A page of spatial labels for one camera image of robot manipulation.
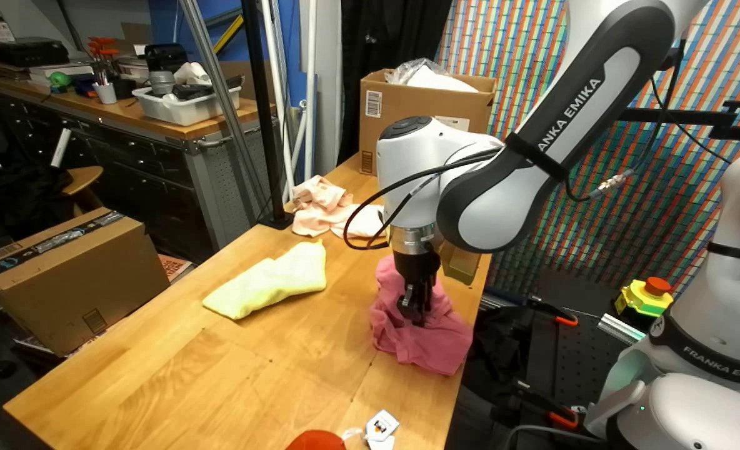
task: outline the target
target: white cup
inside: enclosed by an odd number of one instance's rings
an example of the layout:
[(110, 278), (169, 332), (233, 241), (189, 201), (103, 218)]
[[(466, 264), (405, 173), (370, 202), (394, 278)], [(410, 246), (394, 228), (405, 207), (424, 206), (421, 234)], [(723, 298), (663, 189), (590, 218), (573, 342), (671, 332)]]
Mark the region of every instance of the white cup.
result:
[(115, 94), (115, 84), (111, 82), (104, 82), (104, 84), (98, 84), (94, 82), (94, 92), (98, 92), (98, 101), (103, 106), (116, 103), (116, 94)]

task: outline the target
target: white box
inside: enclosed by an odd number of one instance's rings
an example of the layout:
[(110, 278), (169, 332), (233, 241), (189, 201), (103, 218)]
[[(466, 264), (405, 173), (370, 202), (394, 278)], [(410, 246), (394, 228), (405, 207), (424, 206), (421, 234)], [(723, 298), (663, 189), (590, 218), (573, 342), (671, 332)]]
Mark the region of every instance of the white box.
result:
[[(165, 103), (163, 98), (153, 98), (150, 91), (153, 88), (139, 88), (131, 91), (131, 94), (136, 98), (143, 116), (163, 123), (193, 126), (221, 113), (215, 94)], [(229, 101), (240, 107), (240, 88), (229, 88)]]

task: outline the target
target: cardboard box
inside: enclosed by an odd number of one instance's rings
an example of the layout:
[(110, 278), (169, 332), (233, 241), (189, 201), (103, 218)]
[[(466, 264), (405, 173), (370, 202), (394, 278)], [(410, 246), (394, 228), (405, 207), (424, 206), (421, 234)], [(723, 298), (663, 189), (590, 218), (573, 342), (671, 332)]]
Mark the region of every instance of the cardboard box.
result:
[(69, 354), (168, 284), (143, 222), (104, 207), (0, 248), (0, 308), (54, 354)]
[(370, 72), (360, 82), (360, 153), (368, 169), (374, 169), (374, 142), (380, 133), (394, 121), (434, 116), (459, 131), (488, 131), (495, 94), (493, 78), (459, 74), (456, 81), (476, 88), (476, 92), (455, 92), (390, 84), (388, 72), (390, 69)]

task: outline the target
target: yellow cloth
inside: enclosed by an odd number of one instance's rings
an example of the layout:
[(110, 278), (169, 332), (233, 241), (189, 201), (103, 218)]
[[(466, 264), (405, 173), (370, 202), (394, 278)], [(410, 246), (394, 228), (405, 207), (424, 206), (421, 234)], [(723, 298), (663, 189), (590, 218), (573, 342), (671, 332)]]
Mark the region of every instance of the yellow cloth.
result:
[(240, 321), (289, 296), (318, 289), (325, 289), (325, 248), (323, 243), (296, 243), (276, 261), (259, 261), (249, 271), (221, 283), (205, 296), (203, 306)]

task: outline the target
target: pink cloth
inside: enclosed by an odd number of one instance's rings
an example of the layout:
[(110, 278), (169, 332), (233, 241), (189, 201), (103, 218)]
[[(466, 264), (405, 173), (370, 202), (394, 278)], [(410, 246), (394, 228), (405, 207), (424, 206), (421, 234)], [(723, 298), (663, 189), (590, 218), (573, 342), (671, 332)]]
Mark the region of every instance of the pink cloth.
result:
[(471, 331), (455, 317), (445, 289), (434, 284), (430, 316), (424, 326), (416, 327), (396, 311), (401, 278), (394, 271), (393, 257), (378, 263), (374, 279), (378, 293), (370, 308), (374, 348), (394, 354), (400, 363), (439, 376), (455, 376), (466, 357)]

